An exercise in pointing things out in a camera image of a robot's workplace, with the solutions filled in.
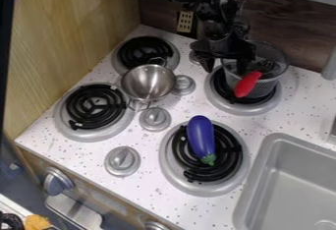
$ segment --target speckled countertop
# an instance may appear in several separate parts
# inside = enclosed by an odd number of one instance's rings
[[[164,135],[172,127],[195,115],[204,115],[236,130],[245,140],[253,162],[263,138],[281,132],[313,144],[336,149],[328,144],[327,134],[336,113],[336,83],[319,74],[290,67],[281,79],[283,97],[272,111],[254,117],[227,114],[206,99],[203,83],[207,73],[189,61],[192,39],[158,29],[139,26],[131,35],[162,36],[181,52],[176,75],[185,74],[196,80],[196,90],[190,95],[169,95],[158,106],[172,115],[171,127],[160,133],[149,133],[139,125],[139,115],[118,136],[98,143],[78,143],[68,140],[55,128],[52,106],[17,139],[16,143],[41,157],[60,165],[111,193],[131,201],[184,229],[234,229],[232,213],[243,186],[228,195],[216,198],[189,196],[173,187],[162,175],[158,150]],[[115,83],[119,76],[108,54],[77,86],[91,82]],[[103,166],[106,154],[113,148],[128,145],[141,156],[141,166],[134,175],[121,179],[111,176]]]

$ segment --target black coil burner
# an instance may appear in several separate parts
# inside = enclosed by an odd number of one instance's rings
[[[135,37],[124,43],[118,51],[118,59],[131,70],[145,64],[165,66],[165,62],[174,54],[171,46],[158,37]]]
[[[238,140],[227,130],[214,125],[217,159],[213,166],[203,164],[188,144],[187,127],[181,126],[176,132],[172,149],[176,160],[187,170],[185,177],[189,182],[212,182],[230,177],[240,167],[243,150]]]
[[[268,95],[259,97],[259,98],[237,98],[235,93],[230,89],[226,83],[226,77],[223,69],[217,70],[213,76],[211,83],[214,86],[214,89],[217,93],[223,98],[229,100],[231,103],[240,103],[240,104],[256,104],[260,102],[265,102],[271,99],[276,91],[276,87]]]
[[[123,93],[109,85],[81,86],[66,100],[73,130],[97,129],[119,119],[127,108]]]

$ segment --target stainless steel bowl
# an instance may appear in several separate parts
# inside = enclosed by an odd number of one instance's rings
[[[149,102],[167,95],[175,82],[176,77],[169,69],[143,65],[127,72],[121,80],[121,87],[131,99]]]

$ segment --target sink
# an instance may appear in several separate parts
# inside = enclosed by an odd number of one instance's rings
[[[266,137],[233,221],[237,230],[336,230],[336,152]]]

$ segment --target oven knob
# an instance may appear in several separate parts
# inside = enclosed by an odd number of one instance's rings
[[[47,167],[45,170],[47,176],[45,177],[43,189],[50,196],[58,196],[64,191],[72,190],[74,183],[63,174],[60,170]]]
[[[144,110],[140,115],[140,125],[150,132],[162,132],[172,122],[169,112],[160,107]]]
[[[107,154],[104,165],[110,174],[127,177],[139,169],[140,155],[131,147],[116,147]]]
[[[176,76],[176,83],[172,93],[183,96],[192,93],[195,89],[196,83],[193,78],[185,75],[179,75]]]
[[[144,230],[170,230],[168,227],[165,227],[161,223],[148,221],[144,225]]]

